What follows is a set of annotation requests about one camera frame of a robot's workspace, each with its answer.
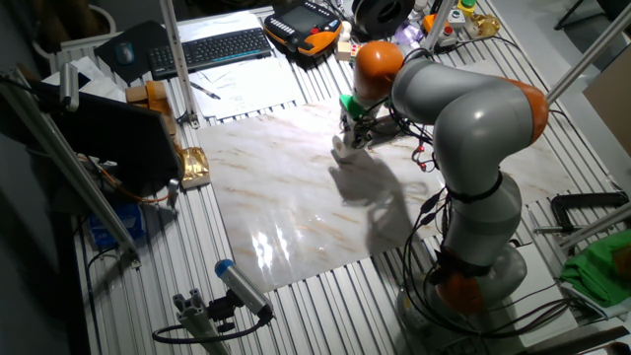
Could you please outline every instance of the spool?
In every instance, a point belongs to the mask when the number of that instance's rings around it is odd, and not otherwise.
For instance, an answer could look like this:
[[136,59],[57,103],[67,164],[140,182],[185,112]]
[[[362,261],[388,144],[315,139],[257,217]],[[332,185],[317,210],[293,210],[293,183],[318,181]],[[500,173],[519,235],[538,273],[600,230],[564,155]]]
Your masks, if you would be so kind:
[[356,29],[372,38],[391,36],[413,7],[414,0],[354,0]]

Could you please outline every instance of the green object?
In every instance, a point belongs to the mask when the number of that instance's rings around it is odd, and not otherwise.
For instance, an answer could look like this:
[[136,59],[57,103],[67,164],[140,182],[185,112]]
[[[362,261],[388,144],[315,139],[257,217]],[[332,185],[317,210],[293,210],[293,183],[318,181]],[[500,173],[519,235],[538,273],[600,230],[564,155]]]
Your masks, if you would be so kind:
[[353,120],[357,120],[361,115],[366,113],[366,111],[357,104],[355,100],[353,100],[352,95],[340,95],[339,102],[342,104],[342,107],[350,114]]
[[460,0],[460,4],[464,7],[471,8],[475,6],[475,0]]
[[561,280],[599,306],[615,306],[631,297],[631,283],[618,275],[611,253],[631,244],[631,230],[591,244],[563,265]]

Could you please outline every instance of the blue cap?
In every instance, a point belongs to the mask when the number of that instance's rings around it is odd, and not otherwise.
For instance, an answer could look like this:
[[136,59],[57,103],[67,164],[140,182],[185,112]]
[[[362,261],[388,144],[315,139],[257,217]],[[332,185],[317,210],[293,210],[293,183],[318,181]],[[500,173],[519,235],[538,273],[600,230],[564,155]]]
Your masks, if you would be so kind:
[[230,259],[217,261],[215,264],[215,273],[217,274],[217,277],[221,278],[224,275],[224,272],[226,272],[226,270],[234,264],[235,263]]

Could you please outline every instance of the pen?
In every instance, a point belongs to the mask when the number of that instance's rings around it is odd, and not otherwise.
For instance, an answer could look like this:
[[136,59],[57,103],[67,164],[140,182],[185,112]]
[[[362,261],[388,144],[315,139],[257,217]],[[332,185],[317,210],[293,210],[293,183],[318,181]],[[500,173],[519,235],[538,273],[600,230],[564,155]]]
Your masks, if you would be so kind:
[[192,82],[191,82],[191,83],[190,83],[190,86],[191,86],[191,87],[193,87],[193,88],[195,88],[195,89],[197,89],[197,90],[199,90],[200,92],[202,92],[202,93],[204,93],[204,94],[208,95],[209,97],[211,97],[211,98],[213,98],[213,99],[221,100],[221,98],[220,98],[220,97],[218,97],[218,96],[217,96],[217,94],[213,94],[213,93],[209,92],[208,90],[206,90],[206,89],[204,89],[204,88],[200,87],[199,85],[197,85],[197,84],[195,84],[195,83],[192,83]]

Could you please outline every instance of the metal pole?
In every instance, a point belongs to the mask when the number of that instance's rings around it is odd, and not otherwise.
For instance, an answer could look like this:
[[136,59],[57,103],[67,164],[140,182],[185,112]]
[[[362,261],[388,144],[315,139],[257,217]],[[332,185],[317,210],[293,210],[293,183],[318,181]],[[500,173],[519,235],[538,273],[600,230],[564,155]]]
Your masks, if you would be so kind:
[[592,64],[602,52],[611,44],[613,39],[618,36],[631,23],[631,4],[629,4],[618,17],[609,25],[609,27],[600,35],[600,37],[588,48],[583,54],[579,62],[568,70],[567,73],[559,80],[548,95],[545,97],[548,104],[552,105],[565,91],[574,83],[574,81],[583,74],[590,64]]
[[162,17],[165,19],[165,27],[167,28],[167,35],[169,36],[171,53],[174,56],[175,69],[177,70],[177,77],[179,78],[179,87],[184,97],[184,107],[186,107],[186,112],[184,113],[186,117],[185,120],[188,120],[193,128],[197,129],[199,128],[197,106],[195,105],[195,96],[193,95],[190,80],[188,79],[186,58],[184,58],[184,51],[181,48],[181,41],[179,40],[173,1],[160,0],[160,7],[162,8]]
[[594,234],[608,228],[616,223],[620,223],[631,216],[631,202],[616,208],[615,211],[608,213],[606,216],[599,218],[597,221],[589,224],[584,229],[571,235],[560,243],[561,249],[569,249]]
[[[11,73],[11,79],[23,85],[27,81],[17,72]],[[138,249],[120,222],[120,218],[114,213],[103,194],[90,178],[88,172],[79,165],[76,154],[63,137],[48,114],[42,113],[37,108],[33,96],[10,84],[0,85],[0,94],[3,95],[18,116],[33,133],[39,144],[50,155],[55,165],[66,175],[81,197],[88,203],[92,211],[101,219],[107,230],[114,237],[118,245],[125,251],[136,254]]]
[[429,51],[434,49],[434,45],[438,41],[438,36],[443,32],[444,24],[447,21],[447,17],[450,15],[452,8],[456,5],[457,0],[443,0],[441,7],[436,13],[436,19],[432,29],[427,36],[421,41],[421,48],[425,48]]

